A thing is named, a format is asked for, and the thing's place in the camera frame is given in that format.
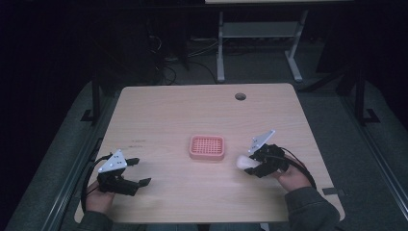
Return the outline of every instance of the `sleeve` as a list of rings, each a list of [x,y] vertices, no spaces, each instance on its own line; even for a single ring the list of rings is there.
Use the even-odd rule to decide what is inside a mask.
[[[113,222],[108,216],[87,211],[79,223],[76,231],[109,231],[112,230]]]
[[[334,230],[339,223],[337,209],[311,187],[289,192],[285,200],[292,231]]]

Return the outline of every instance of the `hand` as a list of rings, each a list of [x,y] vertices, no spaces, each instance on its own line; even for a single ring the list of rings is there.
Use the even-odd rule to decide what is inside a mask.
[[[106,215],[112,207],[115,193],[99,191],[99,183],[95,181],[88,186],[87,194],[87,211],[94,211]]]
[[[293,160],[294,162],[300,164],[299,161],[286,156],[287,158]],[[282,187],[288,191],[294,191],[304,187],[312,187],[308,178],[303,175],[296,167],[289,165],[288,170],[285,172],[278,172],[275,171],[271,174],[274,178],[278,180],[278,182],[282,185]]]

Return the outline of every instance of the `tabletop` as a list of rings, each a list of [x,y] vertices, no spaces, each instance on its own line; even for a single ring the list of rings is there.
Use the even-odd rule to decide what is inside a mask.
[[[318,191],[344,218],[333,183],[293,87],[289,84],[207,85],[125,88],[98,157],[121,149],[125,179],[151,177],[135,196],[117,194],[109,217],[130,223],[273,222],[287,220],[285,190],[267,176],[236,167],[252,138],[269,130],[268,144],[289,149],[314,176]],[[224,138],[221,161],[193,160],[194,135]],[[96,179],[96,171],[90,182]],[[83,216],[80,206],[75,219]]]

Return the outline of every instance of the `plastic basket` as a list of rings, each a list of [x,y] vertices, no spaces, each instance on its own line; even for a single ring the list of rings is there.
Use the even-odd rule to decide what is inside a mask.
[[[220,161],[224,158],[224,138],[197,135],[191,138],[190,157],[194,160]]]

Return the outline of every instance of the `hole in table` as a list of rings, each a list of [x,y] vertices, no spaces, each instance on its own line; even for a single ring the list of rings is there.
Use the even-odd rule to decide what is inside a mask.
[[[245,100],[245,98],[246,98],[246,94],[244,94],[244,93],[236,93],[236,94],[235,94],[235,98],[236,98],[237,100],[243,101],[243,100]]]

